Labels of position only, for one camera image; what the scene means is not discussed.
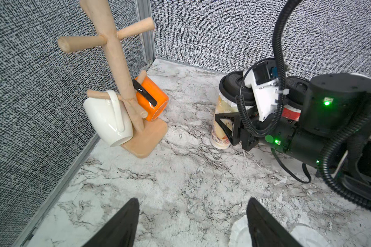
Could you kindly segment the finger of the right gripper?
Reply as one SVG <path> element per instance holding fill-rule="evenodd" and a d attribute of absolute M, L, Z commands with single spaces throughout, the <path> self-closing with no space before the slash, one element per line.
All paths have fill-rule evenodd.
<path fill-rule="evenodd" d="M 215 122 L 223 130 L 233 146 L 240 142 L 242 120 L 239 112 L 215 114 Z"/>

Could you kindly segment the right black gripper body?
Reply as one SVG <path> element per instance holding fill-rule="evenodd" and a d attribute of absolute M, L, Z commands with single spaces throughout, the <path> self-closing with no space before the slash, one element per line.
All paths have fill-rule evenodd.
<path fill-rule="evenodd" d="M 273 113 L 265 121 L 261 122 L 258 120 L 259 114 L 256 109 L 249 109 L 246 113 L 249 117 L 249 122 L 252 123 L 259 133 L 251 134 L 242 121 L 239 144 L 243 150 L 250 151 L 259 143 L 267 144 L 271 148 L 281 152 L 288 149 L 297 129 L 297 121 L 282 116 L 281 118 L 275 118 L 275 114 Z M 270 123 L 275 119 L 277 120 L 275 128 L 269 128 Z"/>

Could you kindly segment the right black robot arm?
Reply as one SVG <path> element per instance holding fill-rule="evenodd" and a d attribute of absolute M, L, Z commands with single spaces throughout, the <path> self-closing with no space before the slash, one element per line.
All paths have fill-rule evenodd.
<path fill-rule="evenodd" d="M 239 113 L 216 114 L 215 121 L 232 145 L 246 151 L 263 143 L 274 156 L 286 154 L 311 166 L 342 198 L 371 211 L 371 79 L 328 74 L 310 80 L 286 80 L 289 105 L 299 118 L 283 111 L 277 127 L 265 137 L 252 136 Z"/>

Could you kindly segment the black cup lid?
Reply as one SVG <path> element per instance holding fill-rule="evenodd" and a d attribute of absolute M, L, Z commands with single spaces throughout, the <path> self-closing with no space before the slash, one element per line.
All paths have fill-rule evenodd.
<path fill-rule="evenodd" d="M 248 107 L 253 107 L 256 105 L 253 91 L 245 86 L 241 87 L 242 79 L 242 71 L 231 72 L 220 80 L 219 90 L 226 99 L 233 103 L 236 103 L 236 97 L 241 91 L 241 95 L 244 97 L 245 105 Z"/>
<path fill-rule="evenodd" d="M 303 77 L 287 77 L 286 88 L 289 89 L 289 94 L 287 95 L 288 105 L 301 110 L 305 101 L 309 84 L 310 81 Z"/>

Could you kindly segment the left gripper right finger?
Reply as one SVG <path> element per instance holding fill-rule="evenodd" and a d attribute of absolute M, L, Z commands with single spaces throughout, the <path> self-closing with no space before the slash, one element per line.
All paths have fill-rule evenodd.
<path fill-rule="evenodd" d="M 256 198 L 250 198 L 246 215 L 253 247 L 302 247 Z"/>

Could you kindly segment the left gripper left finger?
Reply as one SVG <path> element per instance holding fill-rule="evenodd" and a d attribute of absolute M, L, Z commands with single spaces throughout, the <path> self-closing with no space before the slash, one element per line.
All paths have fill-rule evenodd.
<path fill-rule="evenodd" d="M 134 245 L 140 206 L 131 198 L 84 247 L 132 247 Z"/>

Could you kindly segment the red patterned paper cup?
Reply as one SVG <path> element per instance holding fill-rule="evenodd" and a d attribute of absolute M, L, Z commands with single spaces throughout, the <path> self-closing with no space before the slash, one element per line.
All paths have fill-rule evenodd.
<path fill-rule="evenodd" d="M 290 120 L 299 121 L 301 115 L 301 109 L 292 107 L 290 105 L 285 105 L 282 111 L 282 117 Z"/>

